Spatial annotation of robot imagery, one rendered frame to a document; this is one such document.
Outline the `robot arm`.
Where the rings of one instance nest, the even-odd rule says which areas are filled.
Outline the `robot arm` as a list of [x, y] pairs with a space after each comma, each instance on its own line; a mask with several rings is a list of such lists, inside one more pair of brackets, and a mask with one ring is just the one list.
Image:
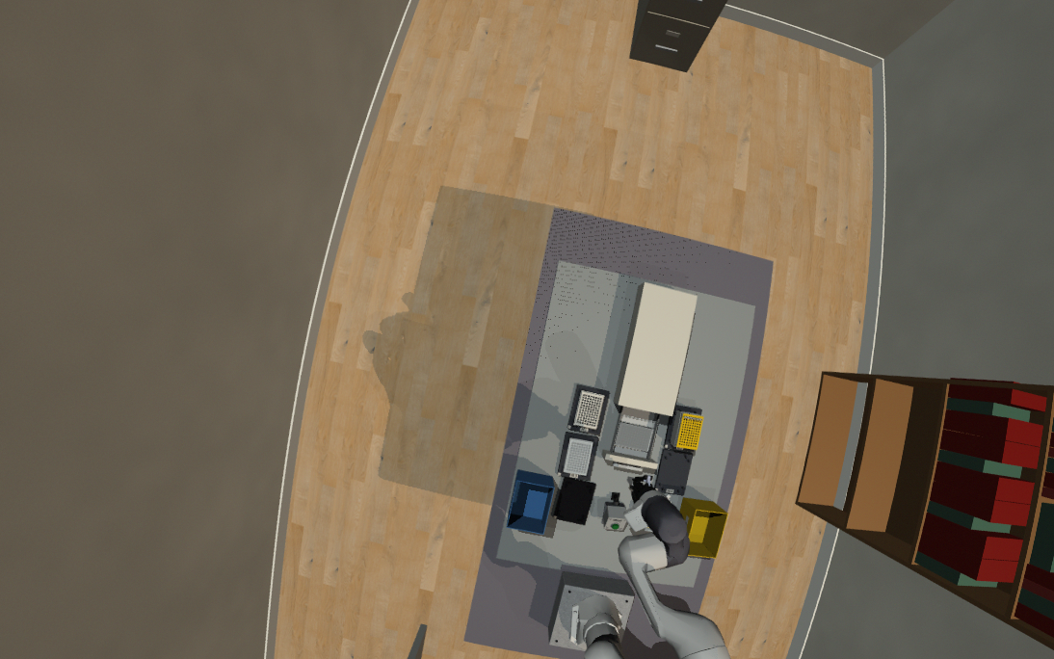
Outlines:
[[[646, 576], [647, 571], [683, 564], [690, 553], [688, 525], [668, 497], [649, 490], [625, 510], [623, 516], [635, 534], [647, 526], [652, 534], [624, 537], [618, 549], [619, 562], [645, 607], [648, 623], [659, 638], [672, 645], [678, 659], [731, 659], [711, 619], [659, 603]], [[572, 605], [570, 640], [585, 650], [585, 659], [625, 659], [619, 640], [620, 618], [609, 596], [588, 596]]]

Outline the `blue open-top bin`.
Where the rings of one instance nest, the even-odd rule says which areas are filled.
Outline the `blue open-top bin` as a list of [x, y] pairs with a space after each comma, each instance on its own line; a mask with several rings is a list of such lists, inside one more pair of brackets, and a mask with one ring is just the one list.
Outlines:
[[554, 489], [552, 476], [518, 470], [507, 528], [543, 535]]

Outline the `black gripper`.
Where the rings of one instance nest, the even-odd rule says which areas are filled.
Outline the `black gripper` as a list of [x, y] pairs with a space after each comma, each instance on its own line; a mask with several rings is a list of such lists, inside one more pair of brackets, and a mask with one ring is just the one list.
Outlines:
[[[632, 477], [628, 477], [628, 483], [630, 485], [630, 489], [632, 489], [632, 502], [636, 503], [639, 501], [643, 493], [648, 492], [649, 490], [656, 490], [651, 484], [652, 479], [653, 477], [648, 474], [635, 477], [635, 479], [632, 479]], [[645, 481], [645, 484], [643, 485], [641, 481]]]

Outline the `yellow open-top bin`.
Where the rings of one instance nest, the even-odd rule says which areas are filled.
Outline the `yellow open-top bin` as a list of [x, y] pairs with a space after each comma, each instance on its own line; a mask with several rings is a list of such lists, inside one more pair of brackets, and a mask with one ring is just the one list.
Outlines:
[[716, 560], [728, 513], [713, 501], [684, 497], [679, 511], [688, 524], [689, 556]]

